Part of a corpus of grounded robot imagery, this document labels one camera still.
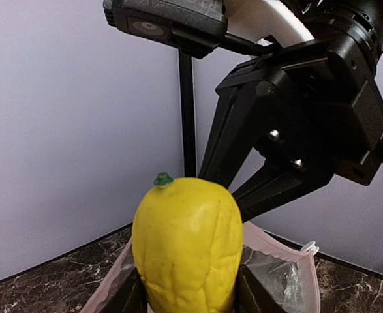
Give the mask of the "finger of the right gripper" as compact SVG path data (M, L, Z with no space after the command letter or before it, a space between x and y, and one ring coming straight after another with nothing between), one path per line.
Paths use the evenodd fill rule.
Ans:
M265 157L273 151L266 109L276 85L267 80L223 81L215 91L218 102L198 176L229 188L252 149Z
M264 165L233 193L244 222L326 186L334 175L323 137L313 127L273 127L254 148Z

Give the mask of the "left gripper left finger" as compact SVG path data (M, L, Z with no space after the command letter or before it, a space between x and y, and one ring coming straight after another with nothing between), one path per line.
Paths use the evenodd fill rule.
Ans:
M127 271L104 301L99 312L145 312L146 293L136 269Z

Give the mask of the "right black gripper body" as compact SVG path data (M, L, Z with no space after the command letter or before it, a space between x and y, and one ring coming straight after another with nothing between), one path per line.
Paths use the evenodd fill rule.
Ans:
M303 180L326 183L338 175L367 186L383 164L383 100L375 83L376 61L359 48L284 49L262 57L259 68L286 74L303 94L310 119L301 151L265 157L262 171L288 171Z

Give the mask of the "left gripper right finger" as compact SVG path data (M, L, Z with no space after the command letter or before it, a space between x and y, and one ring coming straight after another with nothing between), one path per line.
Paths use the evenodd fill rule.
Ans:
M285 313L246 265L239 266L235 291L235 312Z

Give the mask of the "clear zip top bag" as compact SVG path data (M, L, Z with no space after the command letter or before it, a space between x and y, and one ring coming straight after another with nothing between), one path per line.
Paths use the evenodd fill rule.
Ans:
M246 265L285 312L319 312L320 292L314 265L319 248L314 241L294 250L272 238L261 228L243 225L244 247L240 265ZM89 298L82 312L99 312L115 285L136 269L132 243L128 242L103 282ZM146 298L146 311L152 312Z

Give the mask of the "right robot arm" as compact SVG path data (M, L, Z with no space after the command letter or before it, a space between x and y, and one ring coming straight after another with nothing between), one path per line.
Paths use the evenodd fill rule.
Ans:
M383 164L383 1L324 1L313 39L239 64L219 100L198 174L229 187L252 150L264 165L233 194L243 221L334 175L369 185Z

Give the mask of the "right black frame post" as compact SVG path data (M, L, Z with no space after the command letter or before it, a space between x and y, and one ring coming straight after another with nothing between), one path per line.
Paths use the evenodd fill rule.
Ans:
M196 128L194 106L194 82L191 56L179 51L178 69L184 174L186 177L196 177Z

